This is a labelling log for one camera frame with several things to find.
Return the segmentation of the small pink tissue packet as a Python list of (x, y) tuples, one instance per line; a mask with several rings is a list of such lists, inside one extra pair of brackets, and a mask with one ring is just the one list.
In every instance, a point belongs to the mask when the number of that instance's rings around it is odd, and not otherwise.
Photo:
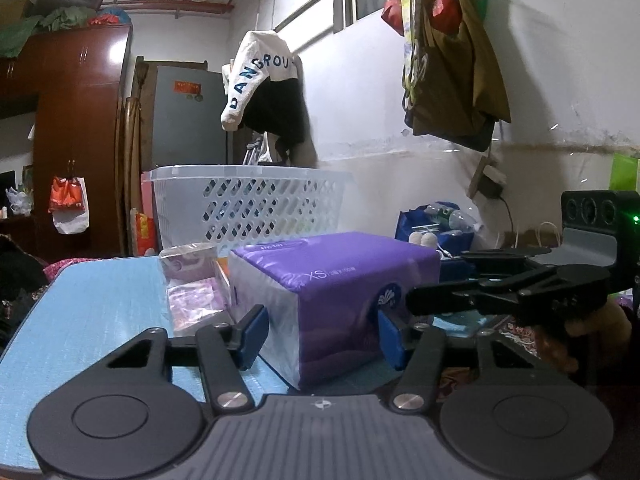
[(214, 244), (193, 243), (160, 252), (167, 282), (167, 299), (175, 337), (194, 336), (206, 325), (233, 324), (228, 312), (229, 280), (217, 258)]

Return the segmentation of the purple tissue pack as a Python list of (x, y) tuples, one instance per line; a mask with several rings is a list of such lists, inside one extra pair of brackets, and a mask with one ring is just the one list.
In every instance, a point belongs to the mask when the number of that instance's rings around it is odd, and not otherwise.
[(440, 255), (347, 232), (235, 248), (228, 270), (233, 315), (258, 304), (267, 309), (260, 355), (302, 390), (376, 359), (378, 310), (405, 315), (406, 293), (438, 282)]

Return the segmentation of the clear plastic basket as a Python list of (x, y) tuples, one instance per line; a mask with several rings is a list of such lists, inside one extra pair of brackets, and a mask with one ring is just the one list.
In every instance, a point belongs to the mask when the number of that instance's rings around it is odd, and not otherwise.
[(333, 233), (352, 176), (343, 171), (183, 165), (150, 172), (160, 247), (209, 243), (221, 255), (274, 240)]

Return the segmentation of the blue shopping bag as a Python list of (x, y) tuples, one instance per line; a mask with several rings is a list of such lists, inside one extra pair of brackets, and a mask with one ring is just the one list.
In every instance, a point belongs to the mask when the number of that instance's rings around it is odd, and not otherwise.
[(462, 255), (471, 250), (480, 222), (455, 203), (431, 202), (401, 211), (395, 238), (413, 245), (433, 248), (439, 254), (442, 283), (462, 281), (474, 270)]

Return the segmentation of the green box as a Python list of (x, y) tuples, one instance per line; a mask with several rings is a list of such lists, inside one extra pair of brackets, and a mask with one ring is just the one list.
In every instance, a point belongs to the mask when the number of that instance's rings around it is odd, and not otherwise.
[(614, 154), (610, 175), (611, 191), (638, 191), (639, 159), (623, 154)]

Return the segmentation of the olive brown hanging bag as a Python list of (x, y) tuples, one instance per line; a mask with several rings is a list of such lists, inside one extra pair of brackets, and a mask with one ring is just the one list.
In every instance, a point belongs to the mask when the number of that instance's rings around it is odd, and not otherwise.
[(427, 0), (412, 0), (404, 16), (402, 107), (414, 136), (484, 152), (498, 122), (511, 121), (510, 105), (480, 2), (460, 3), (462, 23), (448, 36), (431, 26)]

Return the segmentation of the orange white plastic bag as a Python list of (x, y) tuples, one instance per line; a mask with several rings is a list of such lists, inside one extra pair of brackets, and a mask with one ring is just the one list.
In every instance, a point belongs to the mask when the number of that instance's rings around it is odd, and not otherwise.
[(55, 177), (51, 184), (48, 211), (55, 229), (62, 235), (76, 235), (90, 226), (85, 179)]

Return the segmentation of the grey door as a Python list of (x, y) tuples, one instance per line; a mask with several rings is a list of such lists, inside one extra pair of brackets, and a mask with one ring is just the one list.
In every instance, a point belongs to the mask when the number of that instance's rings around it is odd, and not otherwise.
[(154, 91), (151, 167), (228, 162), (228, 136), (220, 122), (226, 104), (220, 73), (160, 66)]

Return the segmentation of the black hanging garment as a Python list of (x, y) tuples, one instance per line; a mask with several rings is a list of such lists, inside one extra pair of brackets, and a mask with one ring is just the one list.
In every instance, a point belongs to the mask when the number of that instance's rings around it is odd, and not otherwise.
[(268, 134), (279, 165), (317, 166), (317, 152), (311, 140), (309, 114), (299, 79), (264, 80), (244, 108), (241, 126)]

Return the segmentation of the white hoodie blue letters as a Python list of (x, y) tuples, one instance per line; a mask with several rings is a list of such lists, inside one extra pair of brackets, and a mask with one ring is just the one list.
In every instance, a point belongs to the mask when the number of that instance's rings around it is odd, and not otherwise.
[(298, 81), (294, 56), (273, 30), (250, 30), (240, 42), (229, 75), (227, 104), (220, 116), (224, 131), (240, 128), (250, 99), (267, 80)]

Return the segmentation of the dark red wooden wardrobe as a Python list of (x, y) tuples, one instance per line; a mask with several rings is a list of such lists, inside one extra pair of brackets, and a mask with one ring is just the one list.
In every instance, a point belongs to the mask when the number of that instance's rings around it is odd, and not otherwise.
[[(34, 247), (47, 262), (118, 256), (117, 121), (131, 28), (99, 25), (31, 36), (1, 62), (1, 115), (35, 114)], [(56, 177), (85, 180), (89, 226), (59, 233), (48, 211)]]

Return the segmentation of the red ceiling pipe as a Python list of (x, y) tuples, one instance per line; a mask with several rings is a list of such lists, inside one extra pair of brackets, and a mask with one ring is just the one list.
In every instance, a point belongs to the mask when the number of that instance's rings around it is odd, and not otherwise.
[(196, 0), (111, 0), (103, 1), (102, 8), (121, 8), (126, 11), (166, 11), (175, 16), (180, 13), (201, 13), (210, 15), (230, 14), (234, 0), (227, 2)]

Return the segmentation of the green bundle on wardrobe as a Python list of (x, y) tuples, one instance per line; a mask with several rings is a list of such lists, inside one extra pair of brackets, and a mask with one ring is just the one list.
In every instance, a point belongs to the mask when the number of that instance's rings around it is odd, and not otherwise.
[(34, 15), (23, 18), (11, 25), (2, 25), (0, 34), (0, 56), (16, 58), (27, 40), (36, 32), (57, 32), (85, 26), (90, 18), (95, 18), (96, 10), (85, 6), (63, 6), (46, 16)]

